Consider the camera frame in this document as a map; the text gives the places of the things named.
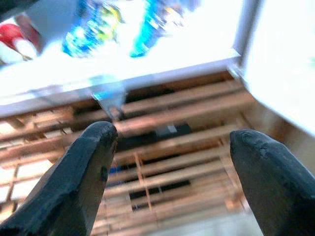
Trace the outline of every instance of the wooden pallet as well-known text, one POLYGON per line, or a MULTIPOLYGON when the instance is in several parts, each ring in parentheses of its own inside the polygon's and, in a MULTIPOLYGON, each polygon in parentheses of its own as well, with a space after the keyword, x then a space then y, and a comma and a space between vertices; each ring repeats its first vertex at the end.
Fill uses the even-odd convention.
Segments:
MULTIPOLYGON (((109 176, 92 235, 142 235, 243 210, 228 135, 249 126, 241 112, 251 109, 254 99, 240 83, 222 72, 131 91, 129 100, 122 106, 124 119, 114 121, 122 142, 168 126, 188 124, 191 132, 115 154, 116 171, 109 176)), ((12 199, 16 184, 43 175, 38 170, 19 177, 19 168, 55 162, 85 127, 109 120, 95 102, 81 104, 2 121, 0 127, 9 128, 0 134, 0 166, 14 169, 11 179, 0 181, 0 188, 8 188, 3 218, 28 194, 12 199)))

